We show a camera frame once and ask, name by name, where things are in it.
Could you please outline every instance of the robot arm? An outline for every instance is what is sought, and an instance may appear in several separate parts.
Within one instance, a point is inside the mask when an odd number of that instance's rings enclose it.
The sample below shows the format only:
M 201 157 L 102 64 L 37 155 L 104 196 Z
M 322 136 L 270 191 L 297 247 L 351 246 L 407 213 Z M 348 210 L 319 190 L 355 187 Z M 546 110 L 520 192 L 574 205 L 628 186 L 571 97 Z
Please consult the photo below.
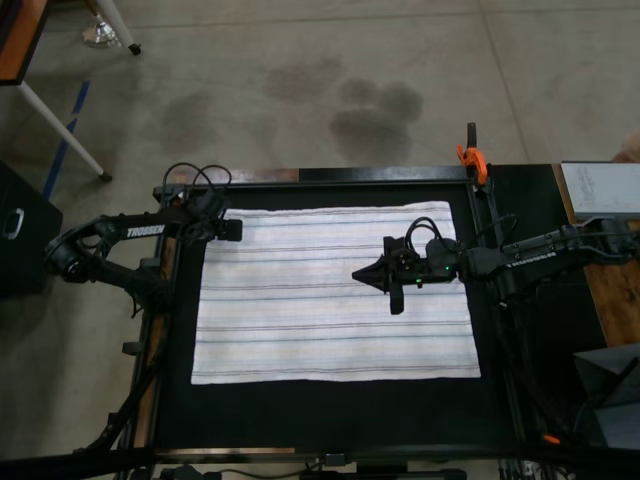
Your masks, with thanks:
M 144 309 L 169 308 L 169 282 L 160 273 L 158 259 L 143 259 L 136 270 L 109 262 L 111 249 L 122 240 L 165 235 L 187 242 L 214 239 L 242 240 L 242 221 L 225 220 L 226 201 L 209 190 L 179 206 L 158 213 L 102 216 L 52 240 L 46 248 L 45 265 L 50 273 L 72 283 L 103 282 L 123 288 Z M 90 237 L 97 243 L 87 245 Z
M 461 242 L 436 238 L 426 246 L 422 258 L 405 237 L 384 238 L 384 254 L 369 267 L 352 274 L 354 280 L 390 293 L 391 314 L 404 311 L 404 285 L 422 288 L 426 283 L 445 283 L 459 278 L 462 282 L 497 280 L 512 269 L 538 261 L 562 260 L 571 267 L 591 263 L 622 265 L 640 255 L 640 232 L 614 217 L 594 217 L 579 225 L 565 225 L 558 230 L 503 248 L 467 248 Z M 507 299 L 509 290 L 505 289 Z

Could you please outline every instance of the floor stain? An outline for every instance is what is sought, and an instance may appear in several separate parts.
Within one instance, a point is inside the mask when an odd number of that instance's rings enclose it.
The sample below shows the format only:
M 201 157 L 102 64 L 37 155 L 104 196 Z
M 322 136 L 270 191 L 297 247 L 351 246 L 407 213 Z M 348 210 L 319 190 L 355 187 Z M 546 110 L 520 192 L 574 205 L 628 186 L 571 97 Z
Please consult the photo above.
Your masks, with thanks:
M 345 104 L 329 123 L 339 152 L 353 165 L 397 165 L 411 153 L 409 125 L 422 116 L 422 96 L 401 82 L 382 89 L 368 80 L 349 79 L 339 88 Z
M 378 97 L 378 109 L 399 122 L 416 122 L 422 116 L 422 96 L 402 82 L 387 85 Z
M 213 99 L 195 92 L 169 102 L 154 124 L 153 138 L 172 155 L 189 155 L 215 142 L 215 130 L 209 112 Z
M 338 112 L 329 129 L 340 153 L 359 165 L 391 165 L 411 151 L 407 126 L 374 109 Z
M 275 140 L 278 134 L 278 120 L 276 117 L 268 114 L 248 116 L 242 121 L 242 126 L 271 163 L 277 164 Z
M 350 78 L 339 90 L 340 99 L 351 105 L 369 105 L 378 98 L 378 87 L 371 80 Z
M 295 63 L 271 70 L 264 91 L 287 103 L 316 101 L 344 75 L 337 57 L 323 57 L 312 63 Z

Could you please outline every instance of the white striped towel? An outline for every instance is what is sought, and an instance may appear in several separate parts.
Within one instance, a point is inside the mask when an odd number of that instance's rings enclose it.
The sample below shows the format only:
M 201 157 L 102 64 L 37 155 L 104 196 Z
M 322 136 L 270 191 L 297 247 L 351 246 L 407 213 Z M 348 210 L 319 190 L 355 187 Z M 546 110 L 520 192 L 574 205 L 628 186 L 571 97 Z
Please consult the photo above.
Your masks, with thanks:
M 464 285 L 405 287 L 392 316 L 387 295 L 351 278 L 419 216 L 455 237 L 445 202 L 229 210 L 243 240 L 207 245 L 191 383 L 479 377 Z M 431 238 L 417 230 L 416 250 Z

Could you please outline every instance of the black table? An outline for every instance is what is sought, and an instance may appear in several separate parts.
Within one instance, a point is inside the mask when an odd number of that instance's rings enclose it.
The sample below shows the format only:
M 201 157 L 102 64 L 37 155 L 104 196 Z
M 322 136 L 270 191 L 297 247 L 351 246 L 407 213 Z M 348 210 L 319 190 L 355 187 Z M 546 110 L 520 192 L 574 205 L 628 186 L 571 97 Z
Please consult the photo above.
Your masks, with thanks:
M 230 188 L 233 206 L 320 208 L 444 200 L 451 205 L 462 241 L 471 240 L 488 224 L 487 208 L 475 200 L 461 167 L 273 175 L 266 175 L 269 183 Z M 498 210 L 520 217 L 513 240 L 567 223 L 551 166 L 497 166 L 492 175 Z M 274 182 L 283 176 L 285 183 Z M 167 366 L 143 401 L 136 428 L 128 432 L 130 445 L 171 451 L 261 448 L 260 452 L 314 454 L 448 445 L 453 450 L 484 452 L 513 449 L 523 436 L 535 433 L 531 412 L 518 407 L 518 394 L 505 374 L 496 344 L 496 311 L 489 307 L 481 285 L 466 287 L 482 372 L 479 379 L 191 385 L 203 255 L 201 244 L 182 246 L 175 256 L 165 258 L 175 262 L 176 287 Z M 536 350 L 544 355 L 537 355 L 536 366 L 544 390 L 559 399 L 563 413 L 571 418 L 583 400 L 571 354 L 606 344 L 582 272 L 559 285 L 539 294 Z M 153 350 L 152 327 L 153 319 L 148 319 L 141 336 L 147 351 Z

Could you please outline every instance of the black mat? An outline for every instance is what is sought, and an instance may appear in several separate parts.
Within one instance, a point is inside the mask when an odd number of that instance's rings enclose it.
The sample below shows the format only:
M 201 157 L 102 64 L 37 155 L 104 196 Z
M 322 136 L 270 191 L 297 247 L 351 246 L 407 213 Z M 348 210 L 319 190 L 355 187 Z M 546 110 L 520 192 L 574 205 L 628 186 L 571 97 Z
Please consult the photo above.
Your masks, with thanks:
M 319 171 L 318 179 L 313 170 L 304 173 L 309 182 L 327 180 L 326 170 Z M 514 240 L 566 223 L 549 166 L 500 166 L 494 175 L 500 213 L 520 216 Z M 473 237 L 471 209 L 462 185 L 252 187 L 232 191 L 231 196 L 234 207 L 253 209 L 444 200 L 451 205 L 459 238 Z M 404 230 L 398 232 L 398 236 L 403 234 Z M 193 386 L 190 377 L 203 255 L 204 245 L 197 245 L 184 249 L 180 256 L 155 447 L 296 447 L 318 452 L 410 444 L 513 445 L 494 322 L 480 287 L 467 286 L 480 379 Z M 600 348 L 604 338 L 582 272 L 558 288 L 542 291 L 539 297 L 532 335 L 538 342 L 542 388 L 557 396 L 563 414 L 571 419 L 581 401 L 571 353 Z
M 231 192 L 237 208 L 320 208 L 448 201 L 456 231 L 473 237 L 464 186 L 254 188 Z M 182 252 L 177 309 L 163 376 L 155 446 L 297 447 L 333 450 L 420 443 L 500 444 L 513 440 L 494 365 L 495 345 L 481 289 L 468 298 L 481 379 L 190 383 L 204 245 Z

